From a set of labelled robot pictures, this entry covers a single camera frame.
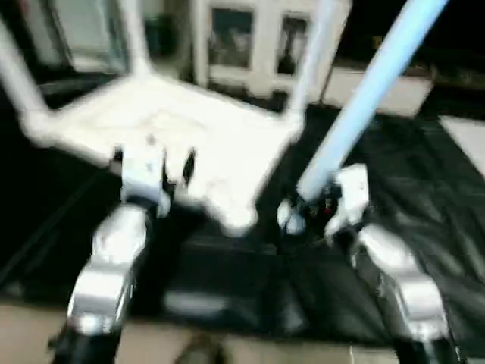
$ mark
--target white chair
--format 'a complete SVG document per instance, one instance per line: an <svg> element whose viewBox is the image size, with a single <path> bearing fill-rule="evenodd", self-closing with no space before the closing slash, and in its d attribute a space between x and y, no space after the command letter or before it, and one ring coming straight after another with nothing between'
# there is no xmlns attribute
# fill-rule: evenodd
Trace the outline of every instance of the white chair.
<svg viewBox="0 0 485 364"><path fill-rule="evenodd" d="M196 151L191 183L179 197L213 212L229 234L256 219L255 200L288 144L302 129L277 114L165 78L153 71L137 0L118 0L130 72L60 110L45 104L7 28L0 21L0 76L24 133L107 165L117 146L147 138L167 151L177 180Z"/></svg>

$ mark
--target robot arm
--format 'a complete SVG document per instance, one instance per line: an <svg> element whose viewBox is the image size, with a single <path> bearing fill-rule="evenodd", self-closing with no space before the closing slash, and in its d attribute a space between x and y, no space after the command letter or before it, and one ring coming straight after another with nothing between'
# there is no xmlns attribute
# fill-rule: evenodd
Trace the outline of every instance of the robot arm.
<svg viewBox="0 0 485 364"><path fill-rule="evenodd" d="M75 283L66 324L52 345L53 363L114 362L153 225L170 209L163 154L150 153L155 150L125 150L121 202L93 235L92 254Z"/></svg>

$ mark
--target white object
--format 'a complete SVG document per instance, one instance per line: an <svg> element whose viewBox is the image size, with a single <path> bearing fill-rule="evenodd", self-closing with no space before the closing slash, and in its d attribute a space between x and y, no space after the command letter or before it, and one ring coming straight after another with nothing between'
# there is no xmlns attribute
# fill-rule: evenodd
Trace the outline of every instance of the white object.
<svg viewBox="0 0 485 364"><path fill-rule="evenodd" d="M338 66L332 68L322 102L343 107L352 98L364 75L364 70ZM377 112L413 118L432 89L431 78L402 75L380 101Z"/></svg>
<svg viewBox="0 0 485 364"><path fill-rule="evenodd" d="M351 0L322 0L322 9L331 9L325 22L326 34L320 44L322 51L318 72L308 86L306 101L318 102L330 72L333 57L346 23ZM228 86L245 87L252 95L271 97L273 91L290 91L295 75L279 74L278 53L281 52L285 17L308 21L306 29L322 12L318 0L192 0L192 24L196 82L206 87L210 81ZM250 60L247 68L209 64L208 45L212 32L212 9L222 8L252 14Z"/></svg>
<svg viewBox="0 0 485 364"><path fill-rule="evenodd" d="M192 180L180 196L207 207L228 234L256 222L255 201L302 125L277 114L164 78L152 70L136 0L118 0L130 73L51 111L0 21L0 76L25 134L107 165L117 146L142 148L147 137L167 151L169 177L180 180L196 151Z"/></svg>
<svg viewBox="0 0 485 364"><path fill-rule="evenodd" d="M342 197L335 215L325 227L325 236L331 237L346 225L360 222L369 204L369 186L365 165L351 165L336 175L336 184L342 190Z"/></svg>

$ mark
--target metal clamp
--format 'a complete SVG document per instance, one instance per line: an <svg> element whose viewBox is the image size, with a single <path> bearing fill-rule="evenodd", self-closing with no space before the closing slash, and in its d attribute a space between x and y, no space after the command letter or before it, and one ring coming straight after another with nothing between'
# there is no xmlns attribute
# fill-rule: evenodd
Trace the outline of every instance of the metal clamp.
<svg viewBox="0 0 485 364"><path fill-rule="evenodd" d="M92 255L81 271L67 309L67 325L94 335L109 334L127 314L137 260L149 235L147 211L123 204L105 219L93 237Z"/></svg>
<svg viewBox="0 0 485 364"><path fill-rule="evenodd" d="M431 276L394 234L370 224L351 249L352 266L375 289L391 334L425 342L449 336L443 300Z"/></svg>

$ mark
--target black fabric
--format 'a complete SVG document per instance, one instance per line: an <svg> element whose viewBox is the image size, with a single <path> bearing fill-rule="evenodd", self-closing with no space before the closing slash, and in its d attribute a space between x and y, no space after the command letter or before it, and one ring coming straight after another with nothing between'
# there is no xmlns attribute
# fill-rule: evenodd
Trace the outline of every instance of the black fabric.
<svg viewBox="0 0 485 364"><path fill-rule="evenodd" d="M276 224L280 200L337 113L308 111L302 139L274 172L246 238L223 237L204 216L175 206L156 227L133 313L272 337L390 345L346 257L322 242L281 240ZM31 146L14 119L6 121L2 151L16 158L6 158L2 178L2 296L62 306L89 257L92 232L118 201L120 181ZM464 354L485 356L481 175L436 118L376 117L349 157L354 162L368 166L370 219L401 235L436 279Z"/></svg>

